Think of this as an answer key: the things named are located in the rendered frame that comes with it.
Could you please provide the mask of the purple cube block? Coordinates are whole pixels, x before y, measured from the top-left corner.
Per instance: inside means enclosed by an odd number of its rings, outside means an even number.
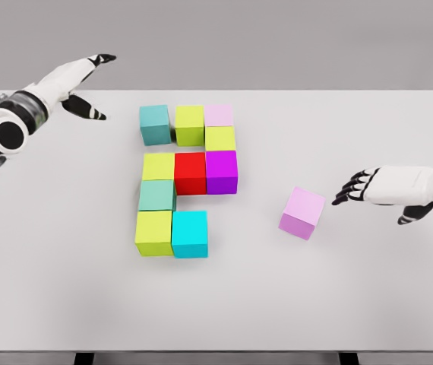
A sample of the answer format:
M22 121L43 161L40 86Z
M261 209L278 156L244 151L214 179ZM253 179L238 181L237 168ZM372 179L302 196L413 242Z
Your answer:
M239 181L236 151L208 151L206 178L208 195L236 194Z

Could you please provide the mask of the cyan cube block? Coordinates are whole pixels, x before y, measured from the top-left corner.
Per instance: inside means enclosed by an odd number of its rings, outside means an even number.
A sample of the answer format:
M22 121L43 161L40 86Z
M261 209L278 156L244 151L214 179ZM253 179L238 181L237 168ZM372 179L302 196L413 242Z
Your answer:
M178 259L208 257L207 212L174 211L171 244Z

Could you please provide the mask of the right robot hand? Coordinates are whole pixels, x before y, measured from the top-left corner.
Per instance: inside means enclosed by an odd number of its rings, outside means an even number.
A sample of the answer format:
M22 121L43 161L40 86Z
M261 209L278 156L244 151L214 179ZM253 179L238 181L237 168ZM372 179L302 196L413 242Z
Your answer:
M385 165L361 170L349 178L335 195L332 205L344 202L367 202L380 206L402 206L397 219L406 225L423 219L433 209L430 179L431 167Z

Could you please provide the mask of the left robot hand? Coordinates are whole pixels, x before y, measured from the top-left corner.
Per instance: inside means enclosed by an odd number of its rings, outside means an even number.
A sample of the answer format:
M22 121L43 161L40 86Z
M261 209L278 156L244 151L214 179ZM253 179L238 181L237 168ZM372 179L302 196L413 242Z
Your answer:
M56 100L69 113L83 119L106 120L105 114L91 103L74 94L74 90L91 76L99 65L115 61L117 56L101 53L60 65L44 77L56 90Z

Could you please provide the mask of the yellow-green cube block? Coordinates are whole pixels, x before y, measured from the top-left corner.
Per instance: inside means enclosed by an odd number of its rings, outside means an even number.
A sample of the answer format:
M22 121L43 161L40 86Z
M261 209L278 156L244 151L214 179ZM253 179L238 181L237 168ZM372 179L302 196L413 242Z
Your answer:
M143 257L174 256L172 211L139 211L134 243Z
M174 180L174 153L147 153L144 155L142 180Z
M180 147L204 146L204 107L202 105L175 108L176 143Z
M206 151L235 151L235 129L233 126L208 126L205 128Z

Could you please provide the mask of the red cube block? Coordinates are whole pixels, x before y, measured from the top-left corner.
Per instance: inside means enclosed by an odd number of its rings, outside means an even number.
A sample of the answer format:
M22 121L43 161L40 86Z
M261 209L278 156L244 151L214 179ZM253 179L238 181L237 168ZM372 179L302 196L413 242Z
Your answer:
M174 180L177 195L206 195L205 153L176 153Z

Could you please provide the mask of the sea-green cube block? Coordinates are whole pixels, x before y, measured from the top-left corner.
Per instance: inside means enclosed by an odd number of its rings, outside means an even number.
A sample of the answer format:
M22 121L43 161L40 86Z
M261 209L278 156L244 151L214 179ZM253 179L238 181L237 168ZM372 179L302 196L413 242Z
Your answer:
M174 211L176 207L173 180L143 180L139 195L139 211Z

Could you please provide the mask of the pale pink cube block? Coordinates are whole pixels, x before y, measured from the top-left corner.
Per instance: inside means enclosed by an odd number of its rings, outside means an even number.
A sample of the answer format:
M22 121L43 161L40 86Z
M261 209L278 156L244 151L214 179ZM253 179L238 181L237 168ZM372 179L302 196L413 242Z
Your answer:
M230 104L204 106L204 124L208 127L233 126L233 108Z

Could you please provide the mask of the teal cube block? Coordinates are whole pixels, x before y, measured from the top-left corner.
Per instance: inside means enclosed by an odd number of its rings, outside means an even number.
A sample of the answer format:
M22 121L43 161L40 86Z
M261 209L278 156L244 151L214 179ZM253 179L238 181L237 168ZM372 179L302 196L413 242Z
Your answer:
M141 136L146 146L172 142L167 105L141 106L139 122Z

